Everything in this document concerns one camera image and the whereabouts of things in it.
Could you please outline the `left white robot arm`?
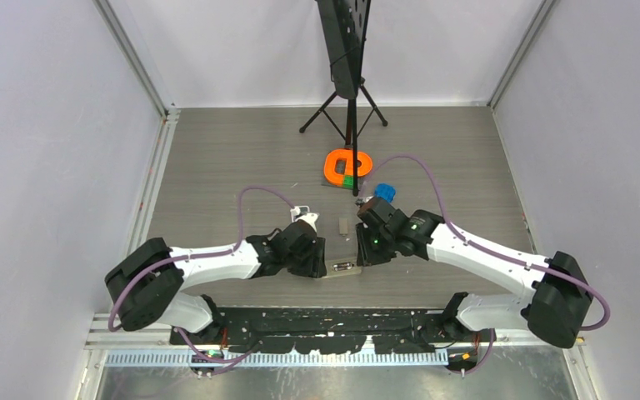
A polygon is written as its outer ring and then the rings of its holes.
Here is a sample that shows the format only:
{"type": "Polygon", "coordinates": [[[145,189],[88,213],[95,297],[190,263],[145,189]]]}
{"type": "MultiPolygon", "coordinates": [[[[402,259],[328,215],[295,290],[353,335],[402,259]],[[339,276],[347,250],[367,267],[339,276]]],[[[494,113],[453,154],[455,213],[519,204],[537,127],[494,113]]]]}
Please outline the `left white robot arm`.
{"type": "Polygon", "coordinates": [[[169,247],[160,237],[147,240],[104,278],[114,303],[110,329],[127,332],[162,323],[182,328],[203,345],[214,344],[223,331],[207,295],[187,289],[204,283],[271,277],[282,270],[321,278],[325,240],[302,219],[268,235],[251,235],[220,247],[169,247]]]}

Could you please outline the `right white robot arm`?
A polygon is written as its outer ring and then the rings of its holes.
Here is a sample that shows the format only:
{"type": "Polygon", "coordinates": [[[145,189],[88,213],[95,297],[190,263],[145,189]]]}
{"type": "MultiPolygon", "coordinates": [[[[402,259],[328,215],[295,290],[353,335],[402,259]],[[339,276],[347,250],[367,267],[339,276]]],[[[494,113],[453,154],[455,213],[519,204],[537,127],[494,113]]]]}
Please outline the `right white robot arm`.
{"type": "Polygon", "coordinates": [[[529,331],[557,348],[571,348],[593,303],[575,257],[540,256],[465,232],[442,216],[418,209],[406,216],[380,197],[359,203],[358,263],[376,266],[397,255],[446,263],[506,289],[502,295],[456,292],[438,317],[454,342],[489,329],[529,331]]]}

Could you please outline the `beige battery cover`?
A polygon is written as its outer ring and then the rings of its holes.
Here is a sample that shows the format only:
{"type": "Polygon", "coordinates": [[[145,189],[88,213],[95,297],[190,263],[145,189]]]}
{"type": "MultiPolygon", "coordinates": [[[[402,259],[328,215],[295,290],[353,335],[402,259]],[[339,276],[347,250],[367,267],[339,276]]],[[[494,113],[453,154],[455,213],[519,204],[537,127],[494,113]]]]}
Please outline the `beige battery cover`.
{"type": "Polygon", "coordinates": [[[349,221],[345,217],[338,219],[338,234],[346,237],[349,234],[349,221]]]}

